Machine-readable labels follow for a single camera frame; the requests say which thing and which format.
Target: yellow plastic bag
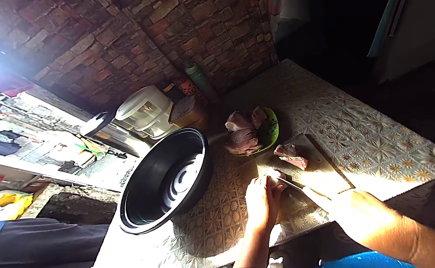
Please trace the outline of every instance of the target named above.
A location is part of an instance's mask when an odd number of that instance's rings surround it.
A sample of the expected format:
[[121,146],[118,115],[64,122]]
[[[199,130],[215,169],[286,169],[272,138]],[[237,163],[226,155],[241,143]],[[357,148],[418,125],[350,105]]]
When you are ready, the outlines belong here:
[[0,191],[0,221],[15,220],[32,203],[31,194],[18,191]]

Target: green bowl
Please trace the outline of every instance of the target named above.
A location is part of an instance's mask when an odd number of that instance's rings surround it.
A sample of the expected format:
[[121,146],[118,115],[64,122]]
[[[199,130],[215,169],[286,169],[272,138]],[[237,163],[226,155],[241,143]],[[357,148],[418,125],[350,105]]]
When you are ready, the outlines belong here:
[[274,111],[272,109],[263,107],[264,112],[267,115],[267,118],[262,121],[262,125],[260,125],[257,130],[257,137],[259,138],[259,144],[262,144],[262,149],[259,149],[253,153],[257,154],[262,152],[263,150],[267,150],[277,141],[278,138],[278,121],[275,116]]

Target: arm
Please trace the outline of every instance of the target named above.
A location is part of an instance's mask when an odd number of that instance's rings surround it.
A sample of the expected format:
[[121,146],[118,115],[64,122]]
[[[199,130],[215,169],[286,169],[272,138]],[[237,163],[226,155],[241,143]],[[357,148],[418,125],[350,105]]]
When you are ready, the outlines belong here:
[[275,225],[280,194],[284,189],[279,185],[271,190],[270,183],[268,176],[261,176],[253,179],[247,187],[245,202],[249,217],[235,268],[267,266],[270,231]]
[[435,268],[435,230],[399,214],[371,194],[349,190],[332,199],[305,194],[361,245],[420,268]]

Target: black pot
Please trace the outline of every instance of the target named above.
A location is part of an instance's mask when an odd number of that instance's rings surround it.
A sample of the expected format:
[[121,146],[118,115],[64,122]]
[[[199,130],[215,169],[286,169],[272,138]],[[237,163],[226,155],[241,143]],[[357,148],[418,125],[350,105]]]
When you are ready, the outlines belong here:
[[144,234],[188,212],[212,175],[204,134],[194,128],[174,131],[151,148],[128,180],[119,205],[121,228]]

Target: countertop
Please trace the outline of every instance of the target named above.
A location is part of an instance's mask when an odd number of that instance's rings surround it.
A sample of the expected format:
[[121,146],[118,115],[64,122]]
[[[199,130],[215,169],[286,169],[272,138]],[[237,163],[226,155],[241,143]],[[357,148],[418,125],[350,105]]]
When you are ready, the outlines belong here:
[[[435,144],[405,126],[285,60],[228,94],[207,134],[214,176],[188,213],[148,234],[126,234],[115,217],[95,268],[219,267],[235,261],[247,221],[246,183],[237,168],[252,157],[230,155],[223,147],[224,123],[234,110],[257,105],[274,110],[277,142],[306,134],[351,184],[381,200],[435,179]],[[329,222],[327,213],[296,191],[285,190],[270,245]]]

